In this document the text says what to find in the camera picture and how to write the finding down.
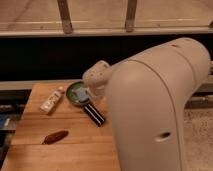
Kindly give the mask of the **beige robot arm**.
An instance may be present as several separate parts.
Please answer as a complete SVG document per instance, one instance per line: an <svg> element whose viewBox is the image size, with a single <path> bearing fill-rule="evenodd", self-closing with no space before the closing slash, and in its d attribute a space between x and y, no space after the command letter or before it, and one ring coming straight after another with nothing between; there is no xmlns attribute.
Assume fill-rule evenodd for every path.
<svg viewBox="0 0 213 171"><path fill-rule="evenodd" d="M106 98L121 171L187 170L184 107L210 66L203 44L178 38L83 74L92 97Z"/></svg>

